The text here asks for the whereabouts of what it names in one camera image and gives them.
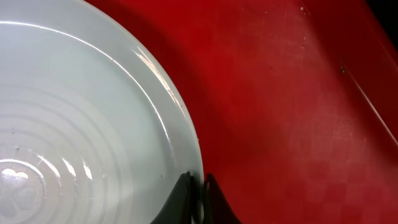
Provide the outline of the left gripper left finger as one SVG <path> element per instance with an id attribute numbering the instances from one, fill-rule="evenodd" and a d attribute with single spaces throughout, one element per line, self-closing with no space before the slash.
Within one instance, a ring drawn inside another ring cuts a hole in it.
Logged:
<path id="1" fill-rule="evenodd" d="M 180 175 L 164 206 L 150 224 L 192 223 L 192 178 L 190 172 Z"/>

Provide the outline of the white round plate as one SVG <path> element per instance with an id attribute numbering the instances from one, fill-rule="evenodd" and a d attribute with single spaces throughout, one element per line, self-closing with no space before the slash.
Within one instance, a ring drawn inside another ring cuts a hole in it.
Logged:
<path id="1" fill-rule="evenodd" d="M 154 56 L 85 1 L 1 2 L 1 222 L 150 223 L 200 147 Z"/>

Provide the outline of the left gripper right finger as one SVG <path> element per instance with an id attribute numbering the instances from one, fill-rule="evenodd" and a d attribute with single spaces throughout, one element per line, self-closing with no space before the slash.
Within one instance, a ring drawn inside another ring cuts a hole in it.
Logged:
<path id="1" fill-rule="evenodd" d="M 212 174 L 206 175 L 203 207 L 205 224 L 241 224 Z"/>

